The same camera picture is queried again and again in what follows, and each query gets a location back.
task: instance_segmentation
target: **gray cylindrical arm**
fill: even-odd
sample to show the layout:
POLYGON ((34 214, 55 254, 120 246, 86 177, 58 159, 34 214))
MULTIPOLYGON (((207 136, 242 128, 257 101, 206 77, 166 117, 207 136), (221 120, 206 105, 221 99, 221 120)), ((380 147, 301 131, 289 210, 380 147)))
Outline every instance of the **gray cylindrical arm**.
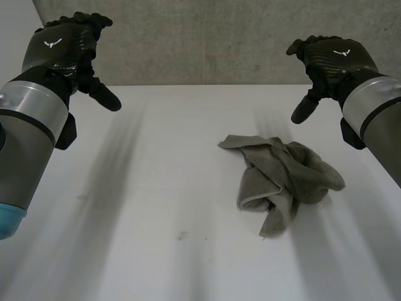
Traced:
POLYGON ((0 90, 0 239, 26 215, 67 116, 60 97, 41 85, 10 82, 0 90))
POLYGON ((401 187, 401 82, 379 77, 361 84, 346 99, 343 115, 401 187))

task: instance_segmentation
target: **black glove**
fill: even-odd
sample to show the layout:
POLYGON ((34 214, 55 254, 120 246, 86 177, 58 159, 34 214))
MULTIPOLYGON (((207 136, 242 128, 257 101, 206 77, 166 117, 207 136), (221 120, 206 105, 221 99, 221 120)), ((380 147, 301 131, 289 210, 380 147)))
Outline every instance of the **black glove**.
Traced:
MULTIPOLYGON (((347 96, 363 82, 383 76, 361 43, 343 40, 337 36, 310 36, 306 41, 296 40, 287 55, 295 55, 306 67, 313 87, 294 110, 291 120, 300 124, 316 109, 322 98, 332 98, 343 107, 347 96)), ((356 149, 365 144, 345 119, 341 120, 345 142, 356 149)))
MULTIPOLYGON (((23 74, 14 80, 27 80, 49 88, 69 106, 69 97, 79 91, 89 94, 111 111, 121 109, 119 99, 94 77, 91 61, 102 29, 113 22, 107 17, 77 12, 49 22, 35 31, 26 51, 23 74)), ((69 114, 56 148, 66 149, 76 138, 74 117, 69 114)))

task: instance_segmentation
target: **silver metal band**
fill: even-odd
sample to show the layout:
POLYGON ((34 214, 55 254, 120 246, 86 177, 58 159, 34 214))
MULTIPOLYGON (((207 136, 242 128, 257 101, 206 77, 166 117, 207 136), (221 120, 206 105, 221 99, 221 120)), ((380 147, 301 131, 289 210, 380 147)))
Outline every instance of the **silver metal band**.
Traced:
POLYGON ((67 120, 68 109, 57 94, 31 82, 9 82, 0 90, 0 109, 12 110, 36 119, 57 141, 67 120))
POLYGON ((360 135, 366 118, 384 103, 401 97, 401 82, 392 77, 372 78, 359 85, 347 97, 343 107, 345 120, 360 135))

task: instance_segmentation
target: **dark stain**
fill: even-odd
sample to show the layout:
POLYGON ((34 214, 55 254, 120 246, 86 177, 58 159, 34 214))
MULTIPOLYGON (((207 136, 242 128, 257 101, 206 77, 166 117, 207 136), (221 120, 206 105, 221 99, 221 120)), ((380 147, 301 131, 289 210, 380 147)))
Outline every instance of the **dark stain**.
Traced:
POLYGON ((178 236, 177 240, 178 241, 182 241, 185 239, 185 237, 187 236, 187 232, 186 231, 181 231, 180 235, 178 236))

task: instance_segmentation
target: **glove thumb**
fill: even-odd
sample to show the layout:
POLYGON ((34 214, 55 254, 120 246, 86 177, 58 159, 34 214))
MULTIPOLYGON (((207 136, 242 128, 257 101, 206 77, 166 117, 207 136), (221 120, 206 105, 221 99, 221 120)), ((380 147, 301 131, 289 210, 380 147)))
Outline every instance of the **glove thumb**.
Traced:
POLYGON ((326 82, 319 71, 309 66, 306 68, 306 74, 313 82, 312 89, 308 90, 308 94, 302 99, 299 105, 295 108, 291 121, 295 124, 301 124, 316 110, 319 101, 326 95, 326 82))
POLYGON ((78 67, 78 89, 82 93, 89 94, 100 105, 110 111, 118 111, 121 109, 121 102, 117 96, 113 94, 99 78, 94 77, 95 72, 92 68, 91 53, 88 52, 81 60, 78 67))

